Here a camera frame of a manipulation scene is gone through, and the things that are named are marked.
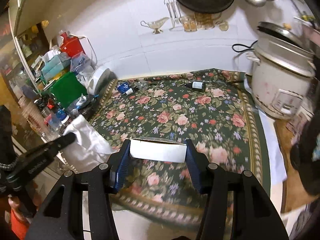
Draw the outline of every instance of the orange sleeve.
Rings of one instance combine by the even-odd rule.
[[[29,223],[19,220],[11,210],[11,229],[20,240],[24,240],[29,229]]]

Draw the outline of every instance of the black power cord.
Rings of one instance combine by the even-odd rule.
[[[235,52],[237,52],[237,53],[243,53],[243,52],[246,52],[246,51],[249,51],[249,50],[253,50],[252,46],[253,46],[255,43],[257,43],[257,42],[258,42],[258,40],[256,40],[254,43],[252,43],[250,47],[247,46],[247,45],[241,44],[241,43],[236,43],[236,44],[233,44],[233,45],[232,45],[232,49],[233,49],[233,51],[235,51]],[[235,48],[234,48],[235,46],[241,46],[241,47],[245,47],[245,48],[247,48],[247,49],[235,50]]]

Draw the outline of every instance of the small cardboard box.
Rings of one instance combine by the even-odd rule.
[[[186,144],[161,138],[135,138],[130,144],[132,157],[161,162],[184,163],[186,151]]]

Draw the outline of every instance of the bottle label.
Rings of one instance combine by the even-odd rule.
[[[133,89],[132,88],[130,88],[130,89],[128,89],[126,92],[125,92],[125,94],[128,96],[128,95],[130,95],[130,94],[132,94],[133,93]]]
[[[192,88],[202,89],[202,84],[203,84],[203,82],[194,81],[194,82],[192,83]]]

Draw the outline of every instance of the green plastic container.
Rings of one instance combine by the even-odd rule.
[[[61,103],[64,108],[79,98],[81,94],[87,95],[86,88],[77,80],[72,72],[64,74],[50,88],[49,91]]]

